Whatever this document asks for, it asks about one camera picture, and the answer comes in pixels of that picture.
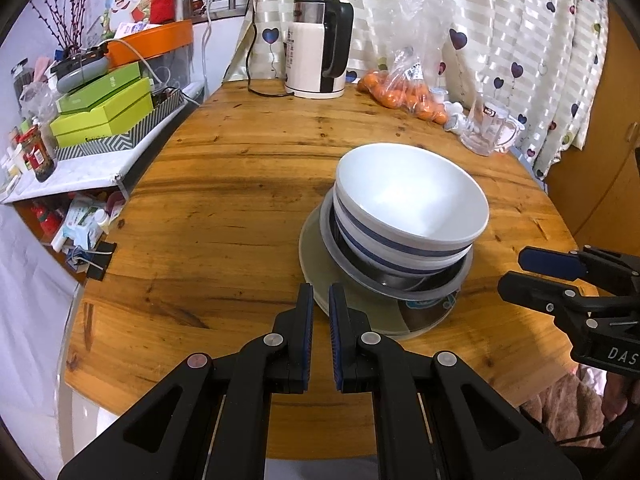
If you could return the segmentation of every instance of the electric kettle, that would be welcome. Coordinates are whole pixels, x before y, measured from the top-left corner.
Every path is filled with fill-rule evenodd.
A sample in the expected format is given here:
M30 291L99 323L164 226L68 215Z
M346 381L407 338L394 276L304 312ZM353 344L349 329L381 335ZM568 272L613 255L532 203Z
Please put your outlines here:
M293 23L287 33L287 91L308 99L340 97L352 28L349 2L294 0Z

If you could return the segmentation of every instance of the wooden table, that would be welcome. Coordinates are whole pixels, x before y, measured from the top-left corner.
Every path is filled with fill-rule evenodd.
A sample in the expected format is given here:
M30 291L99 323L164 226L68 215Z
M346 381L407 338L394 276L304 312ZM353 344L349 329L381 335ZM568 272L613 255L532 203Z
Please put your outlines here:
M268 333L295 303L300 228L332 186L338 160L381 141L446 156L478 181L491 208L453 313L402 344L428 355L454 351L513 404L559 379L572 366L568 339L551 317L505 304L496 292L524 246L575 247L513 156L477 156L453 134L353 86L339 99L313 101L261 98L238 82L191 115L136 187L108 237L118 244L108 273L87 285L76 315L66 382L122 414L188 354L222 356ZM370 395L335 391L329 325L318 307L309 391L274 396L272 406L271 458L376 452Z

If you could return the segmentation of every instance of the white bowl with blue stripes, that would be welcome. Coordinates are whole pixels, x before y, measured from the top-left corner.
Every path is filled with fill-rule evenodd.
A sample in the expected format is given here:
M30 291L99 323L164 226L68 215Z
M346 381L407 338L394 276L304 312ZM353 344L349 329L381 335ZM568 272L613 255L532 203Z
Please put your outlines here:
M422 256L390 248L369 237L353 222L353 217L343 209L334 187L335 220L340 234L351 250L362 260L385 272L397 276L429 276L447 269L465 256L471 246L447 256Z
M466 250L489 221L486 196L466 171L405 144L366 144L345 154L335 196L363 234L424 258Z

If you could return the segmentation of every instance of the white shelf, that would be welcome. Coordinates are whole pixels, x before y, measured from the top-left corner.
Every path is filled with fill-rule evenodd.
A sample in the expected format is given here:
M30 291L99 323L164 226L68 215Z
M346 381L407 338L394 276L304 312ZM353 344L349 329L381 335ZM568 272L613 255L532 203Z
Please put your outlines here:
M188 85L184 92L189 97L195 98L203 88L204 82L197 81ZM151 142L185 106L186 103L176 108L158 126L146 134L145 138L132 150L60 160L53 174L42 183L36 180L33 171L29 171L20 178L12 193L0 203L10 204L57 193L117 186L118 181L122 180L129 172Z

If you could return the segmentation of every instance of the kettle handle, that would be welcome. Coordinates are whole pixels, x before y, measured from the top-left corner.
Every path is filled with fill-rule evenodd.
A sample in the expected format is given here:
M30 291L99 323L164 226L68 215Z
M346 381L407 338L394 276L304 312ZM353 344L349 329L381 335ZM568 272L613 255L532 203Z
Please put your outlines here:
M331 63L329 68L322 72L322 76L336 78L347 69L353 28L353 6L340 0L329 0L325 9L327 13L335 16L335 42Z

